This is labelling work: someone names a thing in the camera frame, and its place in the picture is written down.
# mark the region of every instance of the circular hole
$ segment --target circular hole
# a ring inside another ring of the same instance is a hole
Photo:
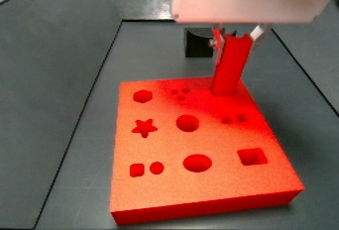
[[[246,115],[241,114],[241,115],[238,115],[238,120],[239,120],[242,123],[245,123],[245,122],[249,121],[249,117],[247,117]]]
[[[199,119],[193,115],[182,115],[177,119],[177,126],[185,132],[194,132],[199,128]]]
[[[222,122],[226,124],[230,124],[230,123],[233,123],[233,120],[229,116],[225,116],[225,117],[222,117]]]
[[[183,100],[186,100],[186,96],[185,96],[185,95],[181,95],[181,96],[178,96],[178,99],[179,99],[181,101],[183,101]]]
[[[162,174],[165,171],[165,166],[162,163],[153,163],[150,170],[154,174]]]
[[[173,94],[178,94],[178,93],[179,93],[179,90],[178,90],[178,89],[173,89],[173,90],[171,90],[171,93],[173,93]]]
[[[201,173],[213,166],[213,161],[206,155],[191,155],[186,158],[183,165],[189,171]]]
[[[183,92],[185,94],[189,94],[189,93],[191,92],[191,90],[190,90],[189,88],[185,88],[185,89],[182,90],[182,92]]]

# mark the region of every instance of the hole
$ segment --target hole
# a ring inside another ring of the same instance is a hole
[[[249,121],[249,117],[247,117],[246,115],[241,114],[241,115],[238,115],[238,120],[239,120],[242,123],[245,123],[245,122]]]
[[[130,166],[130,175],[131,177],[141,177],[145,175],[145,165],[143,164],[133,164]]]
[[[191,155],[183,163],[186,169],[191,172],[205,172],[213,165],[211,159],[206,155]]]
[[[261,148],[239,150],[239,157],[245,166],[267,164],[267,158]]]
[[[182,90],[182,92],[183,92],[185,94],[189,94],[189,93],[191,92],[191,90],[190,90],[189,88],[185,88],[185,89]]]
[[[173,94],[178,94],[178,93],[179,93],[179,90],[178,90],[178,89],[173,89],[173,90],[171,90],[171,93],[173,93]]]
[[[134,93],[133,99],[139,103],[146,103],[153,99],[153,92],[147,90],[139,90]]]
[[[177,119],[177,126],[185,132],[194,132],[199,128],[199,119],[193,115],[182,115]]]
[[[154,174],[162,174],[165,171],[165,166],[162,163],[153,163],[150,170]]]
[[[233,123],[233,120],[229,116],[225,116],[225,117],[222,117],[222,122],[226,124],[230,124],[230,123]]]
[[[181,101],[185,101],[185,100],[186,100],[186,96],[185,96],[185,95],[181,95],[181,96],[178,96],[178,99],[179,99]]]
[[[147,121],[137,120],[137,127],[133,129],[133,133],[141,133],[142,137],[147,138],[150,132],[158,131],[158,128],[153,125],[153,122],[153,119],[149,119]]]

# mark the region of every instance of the black mechanical part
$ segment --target black mechanical part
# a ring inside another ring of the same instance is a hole
[[[211,28],[186,28],[186,58],[211,58],[214,49],[210,40],[214,38]]]

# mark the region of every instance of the shape sorter board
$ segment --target shape sorter board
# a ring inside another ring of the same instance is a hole
[[[283,205],[303,190],[246,86],[214,96],[211,82],[121,84],[110,199],[119,225]]]

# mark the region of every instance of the star-shaped hole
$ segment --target star-shaped hole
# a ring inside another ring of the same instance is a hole
[[[154,120],[147,121],[137,120],[137,127],[133,129],[133,133],[141,133],[143,138],[149,137],[149,133],[158,131],[158,128],[153,125]]]

